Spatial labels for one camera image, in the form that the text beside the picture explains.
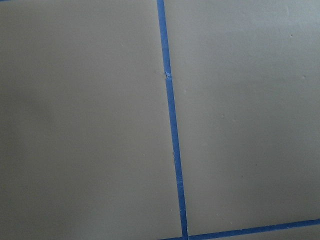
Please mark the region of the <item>blue tape grid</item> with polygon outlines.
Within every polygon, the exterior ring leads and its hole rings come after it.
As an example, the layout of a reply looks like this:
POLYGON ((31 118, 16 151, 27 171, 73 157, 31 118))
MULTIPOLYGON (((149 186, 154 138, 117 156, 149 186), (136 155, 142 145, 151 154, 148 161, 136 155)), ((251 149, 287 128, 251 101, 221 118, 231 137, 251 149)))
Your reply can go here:
POLYGON ((317 0, 3 0, 3 240, 317 240, 317 0))

